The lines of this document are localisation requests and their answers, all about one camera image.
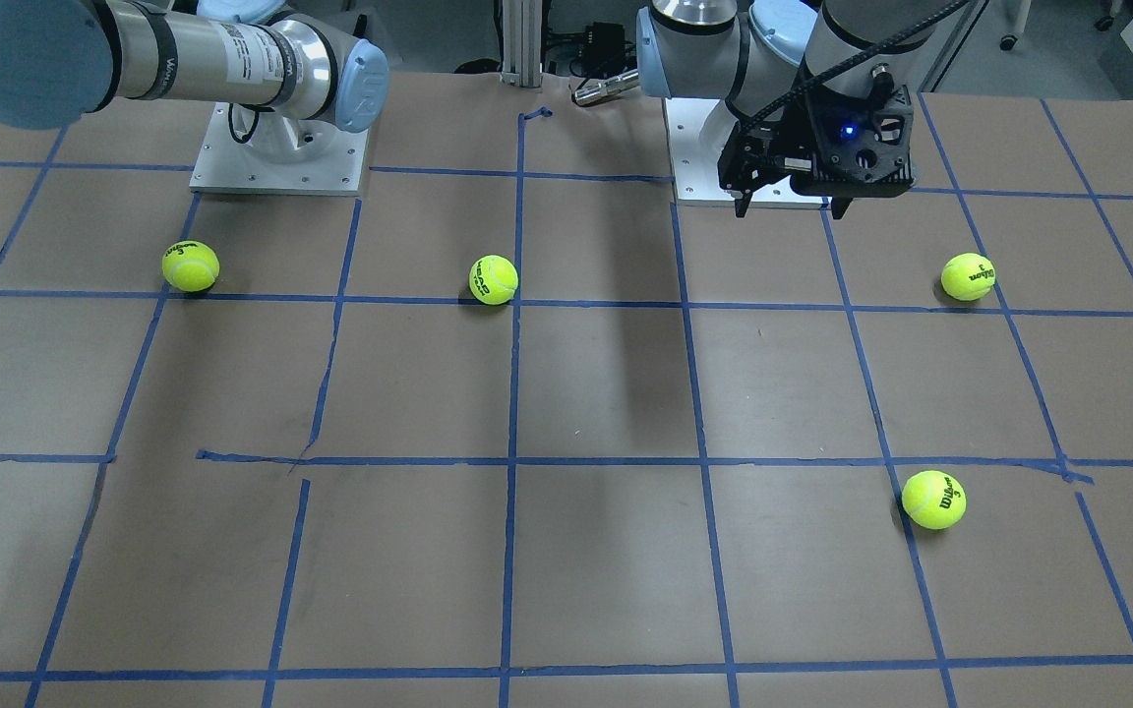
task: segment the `gray floor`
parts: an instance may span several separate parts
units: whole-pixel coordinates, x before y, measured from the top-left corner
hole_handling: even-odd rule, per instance
[[[554,78],[400,72],[361,202],[193,196],[201,104],[0,127],[0,707],[1133,707],[1133,103],[920,108],[841,221]]]

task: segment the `label on robot arm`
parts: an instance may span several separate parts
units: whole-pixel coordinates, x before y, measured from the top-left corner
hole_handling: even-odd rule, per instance
[[[282,80],[282,52],[264,28],[216,22],[212,26],[225,43],[225,80],[229,84]]]

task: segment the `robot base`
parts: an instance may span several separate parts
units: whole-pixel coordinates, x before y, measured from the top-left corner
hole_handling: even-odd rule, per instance
[[[733,207],[733,196],[719,188],[716,164],[736,121],[723,101],[666,99],[667,146],[675,176],[675,202],[680,205]],[[819,210],[823,197],[804,197],[790,188],[790,178],[768,185],[750,202],[751,207]]]
[[[214,194],[300,194],[359,197],[369,130],[343,133],[321,121],[264,113],[247,144],[230,137],[228,104],[212,109],[195,159],[190,190]],[[235,111],[235,125],[246,116]]]

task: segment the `tennis ball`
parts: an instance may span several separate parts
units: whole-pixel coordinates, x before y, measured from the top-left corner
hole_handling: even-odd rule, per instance
[[[961,254],[943,266],[943,290],[956,300],[970,301],[995,287],[995,265],[979,254]]]
[[[501,256],[485,256],[471,265],[471,292],[485,305],[504,305],[518,290],[518,271]]]
[[[956,478],[938,470],[912,476],[903,485],[903,511],[927,529],[945,529],[964,515],[968,497]]]
[[[213,287],[221,264],[216,254],[198,241],[179,241],[165,250],[160,261],[169,285],[184,292],[198,292]]]

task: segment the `white mounting plate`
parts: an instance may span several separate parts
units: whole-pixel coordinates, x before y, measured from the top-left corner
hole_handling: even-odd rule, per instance
[[[680,205],[733,206],[733,196],[719,188],[718,150],[701,139],[702,126],[719,101],[714,99],[666,99],[667,146],[675,176],[675,202]],[[790,188],[790,178],[764,187],[751,198],[751,207],[768,210],[819,210],[823,197],[804,197]]]
[[[369,130],[352,134],[325,126],[330,143],[304,161],[266,159],[230,137],[227,104],[212,108],[204,144],[195,157],[190,190],[214,194],[301,194],[359,197]]]

